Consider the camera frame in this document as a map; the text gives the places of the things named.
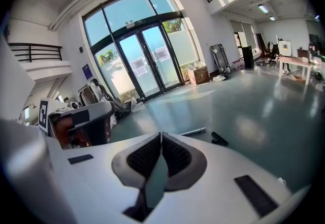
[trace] double glass door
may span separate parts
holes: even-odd
[[[127,34],[116,45],[140,97],[151,99],[182,84],[160,24]]]

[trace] desk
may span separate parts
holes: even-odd
[[[282,77],[283,76],[283,72],[282,72],[283,63],[295,64],[295,65],[298,65],[298,66],[302,66],[303,67],[303,75],[302,75],[302,78],[305,77],[305,68],[307,68],[306,85],[308,85],[309,80],[310,80],[311,66],[312,66],[310,63],[303,62],[301,58],[291,58],[291,57],[282,56],[282,57],[280,57],[279,77]]]

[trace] table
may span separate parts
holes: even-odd
[[[308,85],[309,80],[310,80],[311,67],[312,67],[312,65],[310,63],[303,62],[301,58],[291,58],[291,57],[282,56],[282,57],[280,57],[279,77],[283,76],[282,68],[283,68],[284,63],[295,64],[295,65],[298,65],[298,66],[302,66],[303,67],[302,78],[305,77],[305,70],[307,68],[306,85]]]

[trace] box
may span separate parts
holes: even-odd
[[[190,83],[194,85],[198,85],[209,81],[209,73],[208,73],[207,66],[203,66],[199,69],[193,69],[193,70],[187,69],[187,74]]]

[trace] door frame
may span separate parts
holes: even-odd
[[[155,63],[155,61],[153,59],[153,56],[152,56],[151,51],[150,51],[150,49],[148,47],[148,44],[147,44],[147,42],[146,42],[146,40],[145,40],[145,38],[144,38],[144,36],[142,34],[143,31],[145,31],[147,29],[150,29],[150,28],[153,28],[153,27],[156,27],[156,26],[159,28],[160,33],[161,33],[161,35],[162,35],[162,37],[163,37],[163,39],[165,41],[165,45],[166,45],[166,47],[167,47],[167,49],[169,51],[169,54],[171,56],[171,59],[172,59],[172,62],[173,62],[174,68],[175,68],[175,72],[177,74],[177,78],[179,80],[179,83],[177,83],[175,85],[172,85],[172,86],[169,86],[167,88],[165,87],[164,81],[163,81],[163,79],[162,79],[162,77],[160,75],[160,72],[159,72],[159,70],[157,68],[157,65],[156,65],[156,63]],[[147,60],[148,66],[149,66],[149,68],[150,68],[150,70],[152,72],[152,75],[153,75],[153,77],[154,77],[154,79],[156,81],[157,87],[159,89],[158,92],[156,92],[154,94],[151,94],[149,96],[145,96],[145,94],[143,93],[143,90],[142,90],[141,86],[139,85],[138,80],[137,80],[137,78],[136,78],[136,76],[135,76],[135,74],[134,74],[134,72],[133,72],[133,70],[132,70],[132,68],[131,68],[131,66],[130,66],[130,64],[129,64],[126,56],[125,56],[125,54],[124,54],[122,46],[120,44],[120,41],[122,41],[122,40],[124,40],[124,39],[126,39],[128,37],[131,37],[133,35],[136,36],[136,38],[137,38],[137,40],[139,42],[140,48],[141,48],[141,50],[142,50],[142,52],[143,52],[143,54],[144,54],[144,56],[145,56],[145,58]],[[174,88],[177,88],[177,87],[183,85],[184,80],[183,80],[183,77],[182,77],[182,75],[180,73],[178,61],[175,58],[176,57],[175,52],[171,48],[170,42],[167,41],[167,39],[166,39],[165,32],[163,30],[163,25],[162,25],[161,22],[155,22],[155,23],[152,23],[152,24],[149,24],[149,25],[144,25],[141,28],[137,28],[137,29],[135,29],[133,31],[130,31],[130,32],[118,37],[117,39],[115,39],[115,44],[116,44],[116,47],[117,47],[118,52],[120,54],[120,57],[123,60],[124,65],[126,66],[127,73],[129,75],[134,87],[136,88],[136,91],[137,91],[138,95],[140,96],[140,98],[144,98],[144,100],[147,101],[147,100],[155,98],[155,97],[157,97],[157,96],[159,96],[161,94],[164,94],[164,93],[166,93],[166,92],[168,92],[168,91],[170,91],[170,90],[172,90]]]

